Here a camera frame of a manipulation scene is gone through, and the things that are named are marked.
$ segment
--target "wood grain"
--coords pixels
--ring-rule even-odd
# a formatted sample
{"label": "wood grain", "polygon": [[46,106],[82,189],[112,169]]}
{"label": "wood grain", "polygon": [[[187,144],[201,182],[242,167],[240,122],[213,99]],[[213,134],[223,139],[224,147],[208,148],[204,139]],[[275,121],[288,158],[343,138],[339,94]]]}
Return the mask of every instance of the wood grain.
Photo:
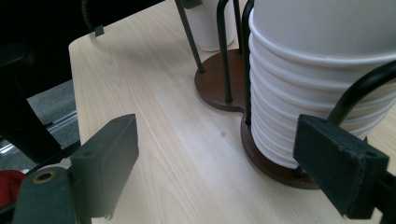
{"label": "wood grain", "polygon": [[[113,219],[94,223],[378,223],[378,212],[371,220],[343,219],[320,190],[284,186],[249,162],[242,114],[218,111],[196,93],[196,66],[174,1],[105,32],[69,47],[81,142],[135,113],[140,156]],[[369,136],[392,156],[393,173],[395,123],[392,110]]]}

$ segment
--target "red object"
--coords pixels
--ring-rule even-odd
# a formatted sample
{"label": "red object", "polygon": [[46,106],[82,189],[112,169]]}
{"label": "red object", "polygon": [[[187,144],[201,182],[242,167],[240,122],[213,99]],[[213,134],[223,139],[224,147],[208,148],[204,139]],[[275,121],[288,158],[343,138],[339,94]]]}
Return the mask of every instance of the red object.
{"label": "red object", "polygon": [[0,207],[17,201],[18,191],[25,177],[20,171],[0,171]]}

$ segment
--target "wooden table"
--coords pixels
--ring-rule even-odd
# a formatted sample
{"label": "wooden table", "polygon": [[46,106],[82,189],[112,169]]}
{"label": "wooden table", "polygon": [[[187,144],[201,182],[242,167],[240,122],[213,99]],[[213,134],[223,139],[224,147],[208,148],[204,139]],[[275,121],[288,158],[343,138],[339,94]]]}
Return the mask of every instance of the wooden table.
{"label": "wooden table", "polygon": [[[284,186],[249,162],[242,115],[214,109],[196,93],[196,65],[174,1],[105,32],[76,40],[70,55],[81,143],[111,119],[137,117],[140,156],[108,223],[354,222],[341,218],[320,190]],[[203,60],[212,54],[200,51]],[[391,156],[393,174],[395,124],[393,109],[369,135]],[[375,212],[355,222],[379,219]]]}

